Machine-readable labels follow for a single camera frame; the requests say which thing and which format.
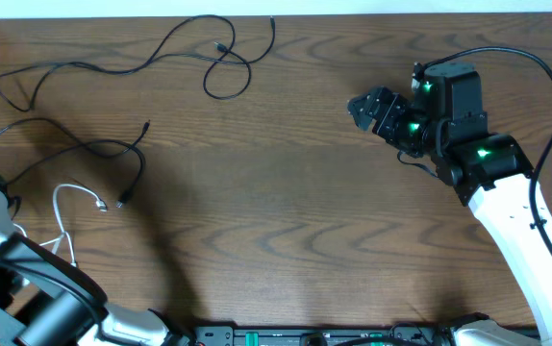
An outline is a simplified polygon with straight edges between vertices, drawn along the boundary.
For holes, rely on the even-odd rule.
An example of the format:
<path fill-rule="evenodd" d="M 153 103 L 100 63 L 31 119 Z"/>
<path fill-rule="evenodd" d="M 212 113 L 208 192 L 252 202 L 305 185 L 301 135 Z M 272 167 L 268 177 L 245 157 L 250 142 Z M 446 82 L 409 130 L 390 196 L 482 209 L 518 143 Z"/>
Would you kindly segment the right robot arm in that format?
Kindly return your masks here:
<path fill-rule="evenodd" d="M 508 263 L 534 315 L 536 344 L 552 345 L 552 215 L 533 165 L 512 136 L 489 131 L 473 64 L 418 68 L 412 90 L 407 100 L 377 86 L 350 99 L 347 111 L 399 154 L 431 158 L 431 175 L 454 188 Z"/>

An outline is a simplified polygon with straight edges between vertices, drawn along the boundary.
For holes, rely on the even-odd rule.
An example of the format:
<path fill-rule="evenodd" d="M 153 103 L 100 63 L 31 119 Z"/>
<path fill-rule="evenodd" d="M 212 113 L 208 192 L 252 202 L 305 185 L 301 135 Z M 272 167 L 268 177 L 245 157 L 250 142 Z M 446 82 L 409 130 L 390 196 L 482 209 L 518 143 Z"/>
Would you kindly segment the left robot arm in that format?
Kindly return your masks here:
<path fill-rule="evenodd" d="M 20 232 L 0 180 L 0 345 L 189 345 L 161 314 L 109 303 L 88 275 Z"/>

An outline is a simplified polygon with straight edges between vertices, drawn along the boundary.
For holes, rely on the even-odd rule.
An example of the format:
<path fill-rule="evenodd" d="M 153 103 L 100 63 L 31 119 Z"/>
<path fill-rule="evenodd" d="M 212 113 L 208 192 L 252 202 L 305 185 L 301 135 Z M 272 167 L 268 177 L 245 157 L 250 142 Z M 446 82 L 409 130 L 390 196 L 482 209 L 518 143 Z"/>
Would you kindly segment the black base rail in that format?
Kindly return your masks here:
<path fill-rule="evenodd" d="M 361 338 L 395 338 L 415 345 L 451 345 L 448 336 L 432 327 L 403 323 L 379 329 L 275 329 L 204 326 L 195 328 L 199 345 L 216 346 L 303 346 L 338 345 Z"/>

